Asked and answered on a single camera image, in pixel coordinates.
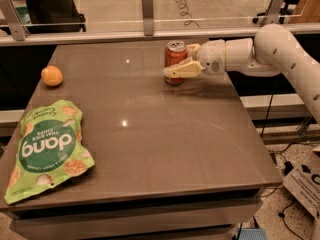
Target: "green circle logo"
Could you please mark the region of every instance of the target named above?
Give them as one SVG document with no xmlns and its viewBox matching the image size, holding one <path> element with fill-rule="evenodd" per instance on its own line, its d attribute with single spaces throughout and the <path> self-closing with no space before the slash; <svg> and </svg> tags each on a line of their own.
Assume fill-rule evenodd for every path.
<svg viewBox="0 0 320 240">
<path fill-rule="evenodd" d="M 19 159 L 26 171 L 49 172 L 72 154 L 76 145 L 73 129 L 58 120 L 45 120 L 22 139 Z"/>
</svg>

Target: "bag of chips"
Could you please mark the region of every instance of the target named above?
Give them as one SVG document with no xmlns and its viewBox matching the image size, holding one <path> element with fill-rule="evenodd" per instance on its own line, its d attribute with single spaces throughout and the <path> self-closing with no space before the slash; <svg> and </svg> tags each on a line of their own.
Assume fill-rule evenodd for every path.
<svg viewBox="0 0 320 240">
<path fill-rule="evenodd" d="M 82 112 L 65 100 L 34 109 L 23 117 L 23 137 L 5 195 L 7 204 L 54 188 L 94 165 L 81 145 L 81 118 Z"/>
</svg>

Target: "white robotic arm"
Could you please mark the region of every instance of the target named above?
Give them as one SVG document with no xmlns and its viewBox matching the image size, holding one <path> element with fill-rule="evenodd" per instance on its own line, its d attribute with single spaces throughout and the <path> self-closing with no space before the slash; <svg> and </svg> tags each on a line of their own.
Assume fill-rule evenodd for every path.
<svg viewBox="0 0 320 240">
<path fill-rule="evenodd" d="M 283 26 L 269 24 L 251 38 L 188 46 L 189 58 L 164 69 L 168 78 L 239 71 L 249 76 L 282 73 L 320 124 L 320 64 Z"/>
</svg>

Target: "chair wheel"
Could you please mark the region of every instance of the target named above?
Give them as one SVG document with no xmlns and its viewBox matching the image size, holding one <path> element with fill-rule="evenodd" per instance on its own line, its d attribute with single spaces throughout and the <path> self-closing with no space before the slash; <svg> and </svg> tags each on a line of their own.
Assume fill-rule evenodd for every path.
<svg viewBox="0 0 320 240">
<path fill-rule="evenodd" d="M 257 18 L 257 17 L 252 19 L 253 23 L 257 23 L 258 21 L 259 21 L 259 18 Z"/>
</svg>

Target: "wooden tabletop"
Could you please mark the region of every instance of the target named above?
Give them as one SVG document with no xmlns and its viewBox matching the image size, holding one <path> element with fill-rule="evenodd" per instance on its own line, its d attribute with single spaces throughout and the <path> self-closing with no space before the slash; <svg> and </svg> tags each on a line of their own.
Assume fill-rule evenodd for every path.
<svg viewBox="0 0 320 240">
<path fill-rule="evenodd" d="M 8 206 L 17 128 L 0 160 L 0 211 L 181 196 L 281 183 L 227 74 L 164 82 L 166 41 L 58 46 L 64 82 L 40 82 L 26 111 L 59 99 L 83 112 L 96 166 L 39 197 Z"/>
</svg>

